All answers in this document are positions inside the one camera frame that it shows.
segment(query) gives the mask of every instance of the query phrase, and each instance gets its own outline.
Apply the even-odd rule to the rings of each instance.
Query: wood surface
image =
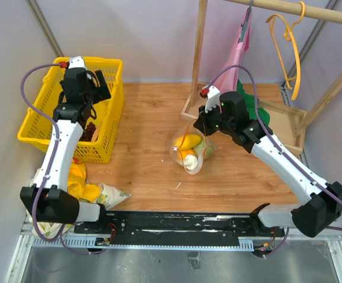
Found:
[[[179,111],[189,91],[190,84],[124,85],[125,102],[111,161],[87,163],[90,183],[131,193],[115,209],[250,212],[265,202],[297,202],[266,164],[224,134],[212,136],[217,150],[198,174],[187,174],[172,160],[167,144],[187,124]],[[259,95],[267,96],[261,85]],[[282,104],[281,96],[271,95]]]
[[[199,0],[199,13],[197,19],[196,43],[195,43],[195,57],[193,59],[193,73],[192,85],[190,89],[190,105],[195,105],[195,98],[197,95],[197,87],[199,80],[200,61],[202,53],[202,41],[204,38],[206,9],[208,7],[208,0]]]
[[[226,0],[229,2],[249,5],[251,0]],[[281,0],[254,0],[254,7],[283,12],[293,15],[301,15],[301,5],[298,3]],[[312,19],[321,19],[327,22],[336,22],[342,24],[342,12],[329,10],[306,5],[305,17]]]
[[[308,125],[322,112],[322,110],[327,106],[327,104],[340,92],[342,89],[342,73],[337,77],[337,79],[330,85],[328,90],[323,94],[319,101],[314,105],[314,107],[307,113],[307,115],[300,121],[295,129],[294,134],[299,135],[305,132]]]
[[[199,83],[198,92],[207,84]],[[270,128],[278,136],[286,148],[295,156],[299,157],[303,151],[305,140],[305,131],[295,135],[294,131],[300,121],[305,117],[305,110],[293,108],[284,105],[281,98],[281,92],[278,84],[257,84],[259,97],[259,106],[263,107],[271,116]],[[254,95],[254,89],[251,84],[244,85],[245,92]],[[206,100],[197,96],[195,105],[189,105],[189,98],[185,102],[180,118],[185,121],[197,119],[199,107],[204,105]]]

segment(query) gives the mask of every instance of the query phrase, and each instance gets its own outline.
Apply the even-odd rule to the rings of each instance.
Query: green cloth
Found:
[[[244,98],[244,101],[246,102],[246,107],[247,107],[247,111],[249,114],[249,118],[252,120],[256,120],[257,118],[255,114],[255,97],[250,94],[247,94],[244,91],[243,84],[239,80],[238,80],[238,84],[236,85],[236,91],[240,93],[240,95]],[[260,119],[263,121],[264,124],[268,126],[269,121],[271,120],[271,116],[268,114],[268,112],[265,111],[264,108],[259,107],[258,111],[259,111]]]

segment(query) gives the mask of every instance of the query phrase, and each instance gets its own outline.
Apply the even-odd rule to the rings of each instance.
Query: wall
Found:
[[[191,81],[198,0],[38,0],[65,55],[120,58],[125,81]],[[328,0],[306,0],[324,7]],[[209,0],[200,79],[210,80],[223,66],[247,6]],[[251,46],[243,64],[257,82],[281,82],[284,77],[266,19],[269,10],[254,8]],[[290,22],[297,16],[285,15]],[[316,20],[304,19],[295,29],[301,49]],[[277,35],[287,69],[293,65],[292,46]],[[242,72],[240,79],[249,81]]]
[[[0,0],[0,282],[3,282],[25,217],[19,191],[33,177],[43,156],[17,140],[27,107],[20,96],[22,76],[54,55],[25,1]],[[45,72],[33,75],[31,101]]]
[[[338,10],[342,11],[342,1]],[[327,23],[302,64],[301,89],[294,106],[310,110],[342,72],[342,25]],[[342,183],[342,90],[307,128],[310,168]],[[342,226],[342,217],[338,220]]]

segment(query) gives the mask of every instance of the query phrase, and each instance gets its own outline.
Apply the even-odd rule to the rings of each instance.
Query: orange hanger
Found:
[[[295,80],[294,91],[293,91],[293,94],[292,94],[292,97],[291,97],[292,100],[295,100],[297,98],[298,92],[300,90],[300,84],[301,84],[300,55],[298,53],[297,43],[295,42],[295,38],[294,38],[294,35],[293,35],[293,29],[294,29],[295,25],[299,24],[303,20],[303,17],[305,15],[305,3],[303,3],[303,1],[301,1],[301,2],[299,2],[299,4],[302,6],[302,13],[301,13],[301,16],[300,16],[299,20],[294,22],[292,24],[292,26],[289,26],[287,20],[283,16],[281,16],[280,14],[271,15],[265,21],[267,23],[270,22],[269,30],[271,31],[271,36],[272,36],[273,42],[275,44],[275,48],[276,48],[276,51],[277,51],[277,54],[278,54],[279,61],[281,63],[281,68],[282,68],[282,72],[284,73],[284,77],[285,77],[285,81],[287,83],[287,87],[290,90],[292,89],[292,87],[290,86],[290,81]],[[291,41],[292,44],[293,44],[294,55],[295,55],[295,65],[297,67],[297,75],[295,77],[293,77],[293,78],[288,78],[287,72],[285,70],[285,65],[284,65],[284,62],[282,60],[282,56],[281,56],[281,53],[280,53],[278,45],[277,45],[275,35],[273,33],[273,30],[274,30],[274,27],[275,27],[276,17],[279,17],[284,22],[284,24],[285,24],[284,38],[287,41]]]

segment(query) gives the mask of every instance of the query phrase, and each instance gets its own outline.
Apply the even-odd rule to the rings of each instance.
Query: wooden table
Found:
[[[244,87],[252,94],[250,85]],[[266,164],[224,134],[212,136],[217,150],[196,175],[171,159],[167,143],[186,124],[179,116],[189,92],[190,84],[124,85],[111,161],[87,164],[90,183],[131,193],[115,209],[251,212],[265,202],[297,202]],[[283,104],[276,84],[258,84],[258,92],[260,98]]]

